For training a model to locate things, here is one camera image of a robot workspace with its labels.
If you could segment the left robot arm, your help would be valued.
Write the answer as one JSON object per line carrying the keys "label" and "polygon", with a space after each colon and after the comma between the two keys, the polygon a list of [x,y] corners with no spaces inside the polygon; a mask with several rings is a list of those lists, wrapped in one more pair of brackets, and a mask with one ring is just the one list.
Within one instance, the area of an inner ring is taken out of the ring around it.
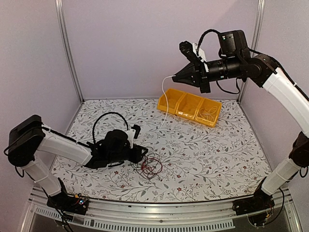
{"label": "left robot arm", "polygon": [[148,153],[147,148],[134,144],[139,132],[140,126],[134,125],[126,131],[109,131],[104,139],[84,144],[52,130],[43,124],[39,115],[32,115],[10,131],[4,154],[14,167],[20,167],[53,197],[60,209],[67,210],[72,205],[70,196],[62,192],[60,180],[36,153],[61,156],[89,169],[113,167],[127,160],[138,163]]}

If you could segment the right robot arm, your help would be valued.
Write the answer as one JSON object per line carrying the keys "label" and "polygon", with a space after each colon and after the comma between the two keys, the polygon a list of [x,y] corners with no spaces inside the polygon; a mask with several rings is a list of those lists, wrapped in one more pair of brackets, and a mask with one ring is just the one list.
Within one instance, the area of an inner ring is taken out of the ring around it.
{"label": "right robot arm", "polygon": [[[217,34],[220,44],[220,58],[213,61],[207,61],[205,55],[200,53],[201,43],[210,32]],[[253,50],[248,47],[242,30],[218,32],[209,29],[201,35],[198,43],[184,41],[179,44],[179,49],[189,64],[173,76],[174,82],[197,87],[201,93],[209,93],[211,82],[230,78],[243,81],[251,79],[278,100],[301,128],[289,157],[262,180],[250,199],[250,207],[254,211],[261,210],[267,205],[268,196],[309,165],[308,97],[276,59],[260,52],[251,57]]]}

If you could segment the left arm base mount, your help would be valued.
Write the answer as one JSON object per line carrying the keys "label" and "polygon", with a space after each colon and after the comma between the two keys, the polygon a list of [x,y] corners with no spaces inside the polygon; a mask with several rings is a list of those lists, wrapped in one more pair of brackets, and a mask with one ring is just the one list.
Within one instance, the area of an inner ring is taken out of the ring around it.
{"label": "left arm base mount", "polygon": [[55,196],[48,196],[47,206],[57,209],[59,211],[70,212],[79,215],[86,215],[89,205],[89,197],[78,193],[70,196],[66,188],[58,178],[61,186],[61,192]]}

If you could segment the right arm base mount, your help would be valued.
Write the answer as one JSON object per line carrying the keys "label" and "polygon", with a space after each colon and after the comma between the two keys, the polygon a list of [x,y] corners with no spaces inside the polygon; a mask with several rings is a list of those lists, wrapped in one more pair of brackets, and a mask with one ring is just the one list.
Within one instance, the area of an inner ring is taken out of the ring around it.
{"label": "right arm base mount", "polygon": [[236,212],[236,215],[244,215],[250,213],[256,213],[263,210],[263,213],[249,216],[249,222],[256,227],[265,226],[268,219],[273,214],[273,207],[275,206],[272,195],[267,195],[261,188],[258,188],[253,196],[233,201],[232,209]]}

